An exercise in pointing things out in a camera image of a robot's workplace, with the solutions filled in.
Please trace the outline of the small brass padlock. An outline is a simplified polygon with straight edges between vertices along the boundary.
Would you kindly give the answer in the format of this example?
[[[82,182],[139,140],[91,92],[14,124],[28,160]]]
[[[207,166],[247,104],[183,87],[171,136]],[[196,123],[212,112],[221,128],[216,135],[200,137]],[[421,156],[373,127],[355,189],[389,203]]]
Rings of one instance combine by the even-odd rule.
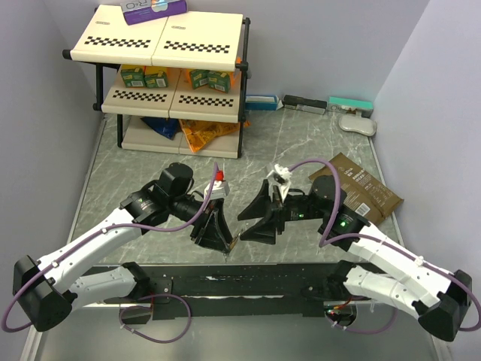
[[[240,240],[240,236],[242,234],[242,231],[239,231],[239,232],[236,232],[234,235],[233,235],[233,238],[232,240],[230,241],[229,245],[228,245],[228,251],[231,252],[235,245],[237,244],[237,242]]]

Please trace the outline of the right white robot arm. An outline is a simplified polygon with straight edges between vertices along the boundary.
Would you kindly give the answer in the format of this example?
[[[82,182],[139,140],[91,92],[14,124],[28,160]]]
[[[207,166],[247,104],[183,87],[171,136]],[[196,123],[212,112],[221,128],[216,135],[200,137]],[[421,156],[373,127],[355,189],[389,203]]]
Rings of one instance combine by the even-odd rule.
[[[259,193],[237,217],[257,221],[240,238],[275,244],[287,222],[315,219],[322,220],[318,232],[323,233],[334,196],[331,175],[316,178],[307,194],[285,197],[277,186],[271,187],[264,180]],[[455,339],[471,304],[469,274],[462,270],[449,272],[426,262],[346,205],[340,206],[328,236],[335,240],[335,247],[381,269],[375,274],[360,265],[340,261],[328,281],[328,291],[334,298],[346,299],[351,294],[374,299],[411,315],[436,338]]]

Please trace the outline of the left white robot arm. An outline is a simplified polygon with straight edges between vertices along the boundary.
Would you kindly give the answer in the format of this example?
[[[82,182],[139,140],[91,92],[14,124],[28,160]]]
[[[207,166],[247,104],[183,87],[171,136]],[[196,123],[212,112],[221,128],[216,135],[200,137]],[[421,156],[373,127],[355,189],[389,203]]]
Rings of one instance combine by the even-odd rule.
[[[14,265],[14,303],[31,326],[45,332],[85,305],[124,298],[140,302],[147,297],[150,279],[135,262],[112,271],[86,275],[98,261],[147,232],[163,232],[169,217],[183,221],[177,231],[191,227],[191,240],[200,247],[231,252],[234,238],[225,221],[223,203],[228,183],[215,168],[202,200],[191,188],[193,170],[174,162],[159,178],[127,196],[104,220],[64,247],[39,259],[24,256]]]

